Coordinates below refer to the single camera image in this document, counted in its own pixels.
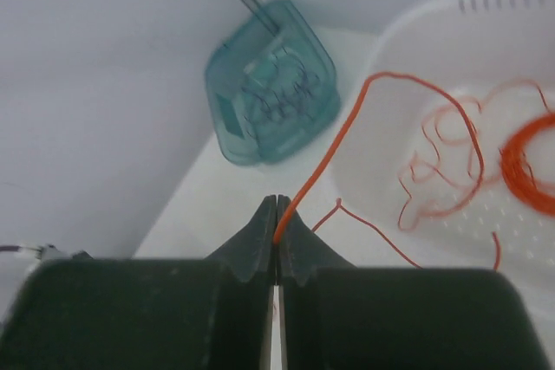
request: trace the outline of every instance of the teal plastic container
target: teal plastic container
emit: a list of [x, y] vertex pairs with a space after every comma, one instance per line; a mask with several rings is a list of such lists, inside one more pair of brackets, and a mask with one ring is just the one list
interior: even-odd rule
[[340, 107], [333, 61], [290, 0], [267, 3], [216, 50], [206, 91], [221, 151], [237, 165], [287, 158]]

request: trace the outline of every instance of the wire tangle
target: wire tangle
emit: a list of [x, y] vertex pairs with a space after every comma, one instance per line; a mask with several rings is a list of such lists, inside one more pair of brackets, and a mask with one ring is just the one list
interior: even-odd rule
[[312, 122], [318, 110], [313, 103], [321, 91], [318, 75], [290, 49], [281, 47], [265, 60], [241, 85], [246, 132], [256, 141], [271, 139], [285, 123], [295, 129], [301, 119]]
[[[408, 164], [402, 167], [401, 170], [398, 172], [398, 179], [401, 187], [408, 195], [408, 199], [401, 209], [397, 222], [398, 228], [400, 230], [413, 230], [414, 228], [416, 228], [418, 221], [423, 217], [447, 217], [457, 211], [460, 211], [467, 204], [469, 204], [469, 202], [473, 199], [473, 197], [477, 194], [482, 186], [496, 184], [501, 179], [504, 179], [509, 191], [522, 203], [532, 207], [537, 212], [555, 217], [555, 195], [553, 194], [555, 192], [555, 183], [536, 178], [531, 165], [526, 160], [526, 147], [530, 143], [530, 141], [537, 135], [547, 130], [555, 129], [555, 113], [547, 104], [545, 95], [536, 81], [528, 79], [512, 80], [499, 84], [496, 88], [491, 90], [490, 93], [483, 100], [479, 100], [472, 96], [465, 96], [456, 100], [443, 89], [435, 86], [428, 81], [424, 81], [418, 77], [415, 77], [414, 75], [383, 71], [371, 75], [363, 83], [361, 91], [356, 99], [356, 103], [351, 109], [347, 120], [344, 122], [343, 126], [331, 143], [328, 151], [325, 153], [312, 175], [303, 184], [297, 195], [293, 198], [290, 205], [287, 207], [284, 215], [281, 217], [277, 225], [276, 232], [274, 233], [274, 243], [279, 243], [279, 240], [283, 235], [285, 227], [290, 221], [293, 212], [297, 209], [298, 205], [300, 204], [304, 196], [308, 193], [310, 188], [317, 182], [317, 180], [322, 175], [323, 171], [333, 158], [335, 152], [341, 145], [345, 135], [349, 131], [350, 127], [352, 126], [353, 122], [360, 112], [362, 103], [364, 102], [367, 92], [369, 91], [370, 85], [381, 78], [412, 81], [420, 84], [425, 88], [430, 89], [431, 91], [443, 96], [445, 99], [448, 100], [447, 104], [442, 105], [436, 108], [431, 113], [427, 114], [421, 123], [421, 132], [424, 135], [426, 142], [433, 149], [433, 159], [431, 161], [425, 160], [419, 153], [415, 152]], [[482, 132], [469, 118], [462, 105], [466, 104], [470, 106], [475, 106], [479, 114], [482, 114], [486, 106], [489, 105], [489, 103], [493, 100], [495, 96], [501, 94], [509, 88], [515, 87], [534, 88], [537, 91], [539, 98], [541, 99], [542, 105], [546, 110], [546, 114], [540, 116], [535, 120], [527, 122], [518, 130], [518, 132], [514, 133], [509, 138], [509, 140], [499, 150], [500, 161], [496, 165], [498, 169], [495, 170], [493, 173], [486, 175], [485, 160], [479, 144], [479, 137], [481, 136]], [[448, 114], [459, 115], [464, 121], [466, 131], [462, 137], [450, 138], [448, 137], [448, 135], [441, 131], [441, 122]], [[438, 144], [431, 138], [430, 132], [434, 132], [439, 142], [444, 146], [468, 147], [466, 180], [455, 180], [449, 178], [449, 176], [445, 173], [444, 167], [442, 166], [441, 153]], [[439, 178], [455, 190], [459, 191], [461, 194], [461, 198], [456, 198], [458, 200], [455, 199], [455, 202], [447, 208], [440, 208], [438, 204], [439, 201], [437, 199], [429, 199], [418, 208], [414, 221], [411, 222], [409, 225], [405, 225], [402, 222], [402, 217], [408, 204], [413, 200], [413, 195], [404, 181], [406, 175], [408, 175], [408, 177], [415, 184], [423, 184], [429, 181], [431, 178]], [[340, 198], [337, 199], [336, 206], [314, 226], [313, 231], [318, 230], [338, 211], [343, 211], [348, 216], [372, 228], [406, 262], [410, 263], [416, 268], [421, 269], [421, 266], [418, 263], [405, 255], [378, 227], [346, 209], [343, 206], [342, 200]], [[500, 266], [502, 257], [501, 244], [495, 231], [492, 233], [492, 237], [495, 247], [495, 260], [493, 263], [493, 269], [497, 270]]]

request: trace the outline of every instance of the basket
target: basket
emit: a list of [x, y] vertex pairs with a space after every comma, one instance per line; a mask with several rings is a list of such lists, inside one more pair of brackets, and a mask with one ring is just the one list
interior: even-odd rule
[[[367, 75], [385, 70], [410, 73], [459, 98], [480, 131], [485, 174], [495, 175], [500, 169], [499, 149], [507, 138], [545, 113], [532, 81], [541, 86], [546, 105], [555, 109], [554, 27], [555, 0], [428, 0], [384, 33]], [[495, 88], [499, 92], [492, 95]], [[480, 111], [476, 101], [463, 99], [468, 96], [487, 106]], [[501, 179], [483, 186], [470, 204], [451, 215], [415, 218], [419, 202], [441, 208], [460, 198], [460, 192], [437, 175], [420, 183], [407, 171], [415, 153], [425, 160], [434, 158], [423, 129], [428, 129], [434, 143], [441, 142], [438, 135], [449, 139], [438, 148], [450, 179], [464, 184], [469, 170], [477, 172], [475, 155], [469, 156], [469, 146], [462, 145], [469, 135], [458, 113], [446, 111], [441, 116], [439, 133], [434, 130], [435, 119], [431, 127], [422, 127], [428, 115], [446, 104], [438, 94], [408, 81], [373, 83], [332, 161], [334, 193], [425, 267], [491, 267], [495, 231], [503, 253], [499, 271], [519, 288], [553, 357], [555, 217], [522, 204]], [[534, 174], [542, 180], [555, 182], [553, 155], [555, 132], [534, 140], [528, 149]], [[426, 167], [418, 169], [417, 178], [427, 175]], [[409, 202], [399, 177], [412, 195]], [[360, 239], [349, 254], [368, 258], [371, 249], [362, 241], [368, 230], [349, 222], [353, 228]], [[386, 257], [397, 258], [394, 251], [387, 253], [382, 264], [389, 263]]]

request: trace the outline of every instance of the cable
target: cable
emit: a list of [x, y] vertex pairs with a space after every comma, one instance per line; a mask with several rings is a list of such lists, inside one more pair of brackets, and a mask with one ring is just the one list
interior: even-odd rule
[[[480, 114], [482, 114], [484, 112], [484, 110], [486, 109], [486, 107], [488, 105], [490, 105], [490, 103], [492, 102], [492, 100], [496, 96], [498, 96], [501, 93], [504, 93], [506, 90], [508, 90], [510, 88], [516, 88], [516, 87], [530, 87], [530, 88], [533, 88], [539, 94], [539, 98], [541, 99], [542, 105], [545, 108], [545, 110], [547, 112], [552, 111], [549, 108], [549, 106], [547, 105], [545, 95], [542, 92], [541, 87], [539, 86], [539, 84], [536, 81], [530, 80], [530, 79], [515, 79], [515, 80], [502, 82], [499, 85], [495, 86], [487, 94], [487, 96], [483, 100], [479, 100], [479, 99], [477, 99], [473, 96], [463, 96], [463, 97], [458, 98], [457, 101], [460, 104], [467, 103], [467, 104], [472, 104], [472, 105], [476, 106], [478, 112]], [[423, 183], [429, 181], [430, 179], [432, 179], [432, 177], [435, 176], [436, 178], [439, 177], [446, 184], [448, 184], [451, 188], [453, 188], [457, 191], [461, 191], [463, 193], [467, 193], [472, 188], [471, 185], [463, 185], [460, 182], [455, 182], [454, 179], [449, 178], [447, 175], [445, 175], [442, 172], [442, 170], [441, 170], [441, 153], [440, 153], [440, 149], [438, 147], [440, 143], [442, 145], [445, 145], [445, 146], [448, 146], [448, 147], [468, 146], [469, 150], [468, 150], [468, 157], [467, 157], [467, 175], [472, 181], [475, 181], [477, 179], [475, 173], [473, 173], [474, 149], [473, 149], [473, 146], [472, 146], [471, 137], [466, 136], [466, 137], [463, 137], [463, 138], [455, 138], [455, 139], [448, 138], [448, 137], [446, 137], [446, 135], [444, 133], [441, 132], [441, 129], [440, 129], [441, 121], [443, 120], [444, 117], [446, 117], [448, 114], [451, 114], [451, 113], [457, 114], [458, 112], [459, 112], [459, 110], [458, 110], [457, 107], [454, 107], [451, 103], [448, 103], [448, 104], [442, 105], [442, 106], [436, 108], [435, 110], [431, 111], [422, 120], [422, 122], [421, 122], [422, 135], [424, 136], [424, 139], [426, 140], [426, 142], [429, 143], [429, 145], [431, 147], [433, 147], [434, 155], [435, 155], [434, 156], [435, 161], [433, 163], [427, 162], [426, 160], [424, 160], [420, 157], [418, 152], [415, 152], [413, 158], [408, 162], [408, 164], [406, 166], [404, 166], [397, 173], [397, 178], [399, 180], [399, 183], [401, 184], [403, 190], [408, 195], [408, 199], [405, 202], [405, 205], [402, 207], [401, 213], [399, 214], [399, 217], [397, 219], [397, 226], [398, 226], [399, 230], [404, 230], [404, 231], [414, 230], [414, 229], [416, 229], [416, 227], [417, 227], [417, 225], [418, 225], [418, 223], [419, 223], [419, 221], [422, 217], [434, 217], [434, 216], [429, 216], [427, 214], [427, 211], [429, 211], [429, 207], [433, 206], [434, 204], [437, 204], [437, 202], [435, 200], [427, 201], [416, 212], [416, 216], [415, 216], [414, 220], [409, 225], [403, 224], [402, 218], [403, 218], [403, 215], [405, 213], [405, 210], [406, 210], [407, 206], [409, 205], [409, 203], [413, 200], [413, 195], [410, 192], [410, 190], [408, 189], [408, 186], [405, 183], [405, 180], [403, 179], [403, 177], [404, 177], [404, 175], [407, 171], [410, 171], [410, 179], [413, 181], [414, 184], [423, 184]], [[433, 122], [433, 130], [432, 131], [435, 132], [435, 134], [437, 136], [437, 139], [439, 140], [438, 143], [436, 143], [432, 139], [430, 132], [427, 130], [427, 125], [430, 122]], [[477, 137], [480, 136], [480, 130], [478, 130], [475, 127], [474, 124], [473, 124], [473, 132], [476, 134]], [[423, 175], [422, 175], [422, 173], [420, 173], [420, 175], [417, 175], [416, 174], [416, 168], [418, 168], [418, 167], [426, 168], [426, 173], [423, 174]], [[496, 172], [494, 174], [490, 174], [487, 177], [484, 176], [484, 178], [482, 179], [482, 183], [481, 183], [480, 187], [483, 187], [485, 185], [496, 184], [500, 179], [501, 179], [501, 173], [496, 170]]]
[[[410, 263], [411, 265], [413, 265], [415, 268], [417, 269], [423, 269], [422, 266], [420, 266], [420, 264], [418, 264], [417, 262], [415, 262], [414, 260], [412, 260], [410, 257], [408, 257], [407, 255], [405, 255], [405, 253], [403, 253], [403, 251], [401, 249], [399, 249], [384, 233], [383, 231], [381, 231], [377, 226], [373, 225], [370, 221], [365, 220], [362, 217], [358, 217], [355, 213], [353, 213], [352, 211], [349, 211], [348, 209], [346, 209], [343, 204], [342, 204], [342, 200], [340, 198], [338, 198], [336, 200], [336, 206], [334, 208], [332, 208], [325, 216], [322, 217], [322, 219], [320, 221], [317, 222], [317, 224], [312, 228], [312, 232], [316, 233], [316, 231], [326, 222], [328, 221], [336, 212], [338, 211], [343, 211], [345, 214], [347, 214], [349, 217], [354, 218], [356, 221], [367, 225], [368, 227], [370, 227], [372, 230], [374, 230], [376, 233], [378, 233], [378, 235], [380, 235], [380, 237], [385, 240], [385, 242], [387, 244], [389, 244], [389, 246], [395, 250], [395, 252], [402, 257], [405, 261], [407, 261], [407, 263]], [[501, 265], [501, 258], [502, 258], [502, 251], [501, 251], [501, 244], [499, 241], [499, 238], [497, 237], [497, 233], [494, 231], [492, 232], [492, 237], [493, 237], [493, 244], [495, 246], [495, 261], [493, 263], [493, 270], [498, 270], [499, 266]]]
[[462, 208], [466, 204], [468, 204], [468, 202], [473, 198], [473, 196], [479, 190], [479, 188], [482, 184], [482, 181], [483, 181], [483, 176], [484, 176], [484, 159], [483, 159], [483, 156], [482, 156], [482, 153], [481, 153], [481, 150], [480, 150], [480, 146], [478, 144], [478, 138], [477, 138], [476, 133], [474, 131], [472, 121], [470, 121], [470, 119], [468, 118], [467, 114], [465, 113], [464, 109], [462, 108], [462, 105], [456, 99], [454, 99], [451, 95], [449, 95], [447, 92], [445, 92], [441, 88], [435, 86], [434, 84], [432, 84], [429, 81], [422, 80], [422, 79], [420, 79], [420, 78], [418, 78], [414, 75], [410, 75], [410, 74], [396, 73], [396, 72], [392, 72], [392, 71], [382, 71], [380, 73], [376, 73], [374, 75], [371, 75], [363, 83], [361, 91], [360, 91], [358, 97], [356, 98], [355, 105], [351, 109], [351, 111], [349, 113], [349, 116], [347, 117], [347, 120], [343, 123], [343, 126], [339, 130], [339, 133], [337, 134], [337, 136], [334, 138], [333, 142], [331, 143], [330, 148], [328, 149], [328, 151], [323, 156], [322, 160], [318, 164], [315, 171], [312, 173], [312, 175], [310, 175], [309, 179], [304, 183], [304, 185], [301, 187], [301, 189], [299, 190], [297, 195], [293, 198], [293, 200], [291, 201], [291, 203], [289, 204], [289, 206], [285, 210], [284, 215], [279, 220], [279, 223], [277, 224], [276, 232], [274, 233], [274, 238], [273, 238], [274, 244], [279, 243], [279, 241], [281, 240], [282, 235], [285, 232], [285, 228], [287, 227], [287, 224], [290, 222], [291, 217], [293, 216], [293, 213], [297, 209], [298, 205], [303, 200], [304, 196], [308, 193], [310, 188], [312, 188], [312, 186], [318, 181], [318, 179], [322, 175], [323, 171], [326, 169], [326, 167], [330, 163], [331, 159], [335, 155], [337, 149], [341, 145], [341, 142], [345, 138], [345, 135], [350, 130], [353, 122], [355, 121], [356, 116], [359, 114], [359, 112], [361, 110], [361, 107], [362, 107], [362, 104], [364, 103], [364, 99], [366, 98], [366, 94], [369, 90], [370, 85], [374, 81], [379, 80], [381, 78], [391, 78], [391, 79], [396, 79], [396, 80], [412, 81], [412, 82], [415, 82], [417, 84], [420, 84], [423, 87], [429, 88], [430, 90], [442, 95], [447, 100], [449, 100], [451, 102], [451, 104], [453, 104], [456, 107], [456, 109], [459, 111], [462, 119], [465, 122], [465, 125], [467, 125], [467, 129], [468, 129], [468, 133], [470, 135], [471, 142], [473, 144], [474, 150], [476, 151], [476, 155], [478, 157], [478, 162], [479, 162], [479, 165], [480, 165], [480, 172], [479, 172], [478, 178], [475, 181], [475, 184], [473, 185], [472, 189], [468, 192], [468, 194], [461, 201], [459, 201], [455, 206], [451, 207], [448, 210], [444, 210], [444, 211], [431, 211], [431, 210], [422, 211], [420, 213], [420, 215], [421, 216], [427, 216], [427, 217], [445, 217], [445, 216], [451, 214], [452, 212], [459, 210], [460, 208]]
[[526, 147], [538, 134], [555, 128], [555, 114], [547, 114], [524, 125], [501, 150], [501, 174], [507, 188], [524, 204], [555, 217], [555, 197], [545, 192], [555, 184], [534, 178], [526, 161]]
[[24, 247], [19, 246], [17, 244], [4, 244], [4, 245], [0, 245], [0, 253], [2, 252], [9, 252], [9, 253], [15, 253], [18, 252], [20, 250], [24, 249]]

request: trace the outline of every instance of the red wire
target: red wire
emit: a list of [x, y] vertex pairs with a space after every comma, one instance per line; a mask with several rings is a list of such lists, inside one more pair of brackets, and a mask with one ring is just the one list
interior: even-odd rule
[[548, 113], [528, 122], [516, 132], [501, 150], [501, 173], [509, 191], [534, 210], [555, 217], [555, 197], [543, 190], [526, 161], [526, 147], [538, 134], [555, 129], [555, 114]]
[[478, 157], [478, 162], [479, 162], [479, 165], [480, 165], [480, 172], [479, 172], [478, 178], [476, 179], [475, 184], [473, 185], [473, 188], [470, 190], [470, 192], [464, 198], [462, 198], [456, 205], [454, 205], [453, 207], [451, 207], [447, 210], [442, 210], [442, 211], [428, 211], [428, 210], [422, 211], [420, 213], [421, 217], [425, 216], [425, 217], [438, 218], [438, 217], [448, 216], [448, 215], [452, 214], [453, 212], [461, 209], [465, 205], [467, 205], [470, 202], [470, 200], [474, 197], [476, 192], [478, 192], [478, 190], [479, 190], [479, 188], [482, 184], [483, 176], [484, 176], [484, 159], [483, 159], [482, 153], [480, 151], [480, 146], [478, 144], [478, 138], [476, 137], [476, 134], [474, 133], [474, 130], [473, 130], [472, 121], [470, 121], [470, 119], [468, 118], [467, 114], [465, 113], [464, 109], [459, 104], [459, 102], [456, 99], [454, 99], [450, 94], [448, 94], [446, 91], [444, 91], [443, 89], [435, 86], [434, 84], [432, 84], [429, 81], [425, 81], [425, 80], [420, 79], [420, 78], [418, 78], [414, 75], [411, 75], [411, 74], [396, 73], [396, 72], [393, 72], [393, 71], [382, 71], [380, 73], [376, 73], [376, 74], [371, 75], [363, 83], [363, 85], [361, 87], [361, 91], [358, 94], [358, 97], [356, 98], [355, 105], [351, 109], [351, 111], [349, 113], [349, 116], [347, 116], [347, 120], [345, 121], [345, 123], [343, 123], [343, 126], [341, 127], [341, 129], [337, 133], [337, 136], [333, 139], [333, 142], [331, 143], [330, 148], [325, 153], [322, 160], [320, 161], [320, 163], [318, 164], [318, 166], [316, 167], [316, 169], [312, 173], [312, 175], [310, 175], [310, 177], [307, 179], [307, 181], [303, 184], [301, 189], [298, 191], [297, 195], [293, 198], [291, 203], [285, 209], [284, 215], [281, 217], [281, 219], [277, 223], [276, 232], [274, 233], [274, 238], [273, 238], [274, 244], [279, 243], [279, 241], [281, 240], [282, 235], [285, 232], [285, 228], [287, 227], [287, 224], [290, 222], [291, 217], [293, 216], [293, 213], [297, 210], [298, 205], [301, 203], [301, 201], [303, 200], [304, 196], [308, 193], [310, 188], [312, 188], [312, 186], [318, 181], [318, 179], [322, 175], [323, 171], [326, 169], [328, 164], [331, 162], [331, 159], [335, 155], [337, 149], [341, 145], [341, 142], [343, 141], [347, 132], [350, 130], [350, 127], [352, 126], [353, 122], [355, 121], [356, 116], [359, 114], [359, 112], [361, 110], [361, 107], [362, 107], [362, 104], [364, 103], [364, 99], [366, 98], [366, 94], [369, 91], [370, 85], [374, 81], [379, 80], [381, 78], [412, 81], [416, 84], [419, 84], [419, 85], [421, 85], [425, 88], [428, 88], [428, 89], [436, 92], [439, 95], [442, 95], [444, 98], [446, 98], [448, 101], [450, 101], [451, 104], [453, 104], [457, 108], [457, 110], [460, 113], [460, 116], [464, 120], [465, 125], [467, 126], [467, 129], [468, 129], [468, 134], [470, 135], [470, 139], [472, 141], [474, 150], [476, 151], [476, 156]]
[[[528, 80], [528, 79], [517, 79], [517, 80], [510, 80], [510, 81], [502, 82], [499, 85], [497, 85], [495, 88], [493, 88], [488, 93], [486, 98], [483, 99], [482, 101], [476, 99], [473, 96], [464, 96], [464, 97], [459, 98], [457, 101], [459, 102], [459, 104], [461, 104], [461, 103], [474, 104], [478, 108], [479, 113], [482, 114], [484, 109], [486, 108], [486, 106], [492, 101], [492, 99], [496, 95], [504, 93], [509, 88], [522, 87], [522, 86], [534, 88], [538, 92], [539, 98], [541, 99], [544, 108], [547, 110], [548, 113], [552, 112], [552, 110], [547, 105], [545, 95], [542, 92], [541, 87], [539, 86], [539, 84], [534, 80]], [[474, 123], [471, 121], [472, 130], [468, 130], [469, 135], [466, 138], [457, 138], [457, 139], [446, 138], [445, 135], [441, 133], [440, 123], [441, 123], [441, 120], [447, 114], [450, 114], [450, 113], [460, 114], [463, 117], [463, 120], [464, 120], [464, 113], [462, 113], [461, 109], [454, 106], [454, 104], [451, 102], [451, 103], [448, 103], [448, 104], [445, 104], [445, 105], [441, 105], [440, 107], [436, 108], [435, 110], [433, 110], [432, 112], [427, 114], [424, 117], [424, 119], [422, 120], [422, 123], [421, 123], [421, 130], [422, 130], [422, 134], [424, 136], [424, 139], [434, 149], [435, 162], [434, 163], [429, 163], [426, 160], [420, 158], [418, 153], [415, 152], [415, 155], [413, 156], [413, 158], [397, 174], [397, 178], [399, 180], [399, 183], [401, 184], [401, 187], [407, 193], [407, 196], [408, 196], [407, 201], [405, 202], [404, 206], [402, 207], [401, 212], [399, 214], [399, 217], [397, 219], [397, 226], [399, 227], [399, 230], [405, 230], [405, 231], [414, 230], [418, 226], [418, 223], [419, 223], [419, 221], [422, 217], [443, 217], [443, 214], [449, 214], [451, 212], [455, 212], [455, 211], [459, 210], [460, 208], [462, 208], [459, 205], [456, 205], [455, 207], [447, 209], [446, 211], [431, 211], [430, 207], [433, 206], [434, 201], [426, 201], [416, 211], [416, 215], [415, 215], [415, 218], [414, 218], [413, 222], [409, 226], [403, 225], [403, 223], [402, 223], [403, 215], [405, 213], [405, 210], [406, 210], [407, 206], [413, 200], [413, 195], [409, 191], [407, 185], [405, 184], [405, 182], [403, 181], [403, 178], [402, 178], [405, 171], [410, 171], [410, 179], [415, 184], [423, 184], [423, 183], [429, 181], [435, 175], [438, 175], [441, 179], [443, 179], [443, 181], [445, 181], [452, 188], [454, 188], [455, 190], [458, 190], [458, 191], [462, 191], [463, 193], [467, 193], [468, 191], [472, 190], [473, 187], [476, 186], [476, 183], [480, 180], [480, 175], [483, 174], [483, 166], [481, 164], [480, 164], [480, 173], [479, 173], [478, 178], [476, 178], [476, 176], [473, 174], [473, 156], [474, 156], [474, 154], [476, 154], [478, 156], [478, 158], [480, 159], [480, 155], [476, 152], [478, 150], [478, 148], [473, 146], [473, 135], [478, 137], [480, 135], [480, 131], [475, 127]], [[426, 129], [426, 126], [427, 126], [428, 122], [430, 122], [430, 121], [433, 121], [433, 128], [434, 128], [435, 134], [437, 135], [437, 138], [439, 139], [439, 142], [441, 144], [443, 144], [445, 146], [450, 146], [450, 147], [468, 146], [469, 150], [468, 150], [468, 160], [467, 160], [467, 174], [468, 174], [468, 177], [471, 180], [475, 181], [474, 185], [463, 185], [463, 184], [460, 184], [458, 182], [455, 182], [453, 179], [449, 178], [447, 175], [445, 175], [441, 171], [441, 153], [440, 153], [438, 144], [436, 144], [434, 142], [434, 140], [431, 138], [431, 136], [429, 135], [429, 133], [427, 132], [427, 129]], [[428, 169], [427, 173], [423, 176], [420, 176], [420, 177], [417, 176], [416, 173], [415, 173], [415, 168], [418, 167], [418, 166], [427, 168]], [[493, 175], [491, 175], [489, 177], [484, 176], [481, 180], [480, 188], [485, 186], [485, 185], [493, 185], [493, 184], [497, 183], [498, 181], [500, 181], [501, 178], [502, 178], [501, 172], [496, 172], [496, 173], [494, 173]]]
[[[405, 261], [407, 261], [408, 263], [410, 263], [411, 265], [413, 265], [415, 268], [417, 269], [423, 269], [422, 266], [420, 266], [420, 264], [418, 264], [417, 262], [415, 262], [414, 260], [412, 260], [410, 257], [408, 257], [407, 255], [405, 255], [401, 249], [399, 249], [395, 243], [393, 243], [384, 233], [383, 231], [381, 231], [380, 229], [377, 228], [377, 226], [373, 225], [370, 221], [365, 220], [362, 217], [357, 216], [355, 213], [349, 211], [348, 209], [346, 209], [343, 204], [342, 204], [342, 200], [340, 198], [338, 198], [336, 200], [336, 206], [334, 208], [332, 208], [330, 211], [328, 211], [328, 213], [322, 217], [322, 219], [320, 221], [317, 222], [317, 224], [312, 227], [312, 231], [316, 232], [316, 230], [318, 230], [326, 221], [328, 221], [336, 212], [338, 212], [339, 210], [343, 211], [345, 214], [347, 214], [348, 216], [354, 218], [356, 221], [367, 225], [368, 227], [370, 227], [372, 230], [374, 230], [376, 233], [378, 233], [380, 235], [380, 237], [385, 240], [385, 242], [387, 244], [389, 244], [389, 246], [395, 250], [395, 252], [402, 257]], [[501, 243], [499, 241], [499, 238], [497, 237], [497, 233], [494, 231], [492, 232], [492, 236], [493, 236], [493, 243], [495, 244], [495, 262], [493, 263], [493, 270], [497, 270], [501, 264]]]

